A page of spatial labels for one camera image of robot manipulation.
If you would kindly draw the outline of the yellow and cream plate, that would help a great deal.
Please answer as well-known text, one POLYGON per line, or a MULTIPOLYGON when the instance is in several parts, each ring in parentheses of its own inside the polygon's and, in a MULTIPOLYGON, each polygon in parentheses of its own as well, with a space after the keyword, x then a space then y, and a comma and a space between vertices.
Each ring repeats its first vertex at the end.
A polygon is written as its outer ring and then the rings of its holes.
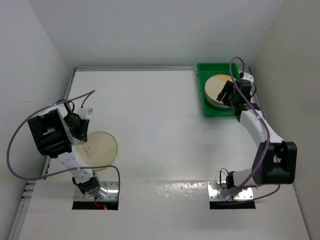
POLYGON ((211 76, 205 82, 204 96, 207 96, 208 98, 218 101, 217 100, 218 94, 221 92, 221 90, 223 89, 227 81, 232 82, 232 79, 229 75, 217 74, 217 75, 211 76))

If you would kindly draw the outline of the pink and cream plate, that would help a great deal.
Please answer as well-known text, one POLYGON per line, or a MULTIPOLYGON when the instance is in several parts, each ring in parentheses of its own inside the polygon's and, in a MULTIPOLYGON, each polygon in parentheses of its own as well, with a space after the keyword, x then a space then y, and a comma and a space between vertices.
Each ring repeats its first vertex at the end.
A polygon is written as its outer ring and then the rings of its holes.
POLYGON ((228 109, 230 109, 229 106, 223 104, 222 102, 213 100, 210 97, 208 98, 207 96, 205 96, 204 99, 213 108, 216 108, 216 109, 219 109, 219 110, 228 110, 228 109))

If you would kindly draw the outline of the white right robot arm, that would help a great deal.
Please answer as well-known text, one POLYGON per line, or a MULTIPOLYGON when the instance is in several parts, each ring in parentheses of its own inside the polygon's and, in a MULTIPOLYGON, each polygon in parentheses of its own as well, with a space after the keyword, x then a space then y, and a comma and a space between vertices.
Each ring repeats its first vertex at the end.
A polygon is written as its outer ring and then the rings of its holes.
POLYGON ((228 173, 226 189, 230 194, 246 187, 290 185, 295 180, 297 145, 285 141, 267 123, 259 106, 251 102, 251 86, 245 79, 228 81, 217 97, 232 109, 257 145, 251 168, 228 173))

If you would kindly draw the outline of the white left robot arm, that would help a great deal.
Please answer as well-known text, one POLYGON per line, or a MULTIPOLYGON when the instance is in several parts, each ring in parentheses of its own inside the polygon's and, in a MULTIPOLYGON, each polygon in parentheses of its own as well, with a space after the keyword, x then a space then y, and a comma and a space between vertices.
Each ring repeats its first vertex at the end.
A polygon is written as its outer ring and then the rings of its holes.
POLYGON ((81 158, 76 141, 88 141, 89 120, 72 112, 68 103, 56 104, 27 120, 39 153, 70 169, 72 182, 84 195, 104 197, 95 171, 81 158))

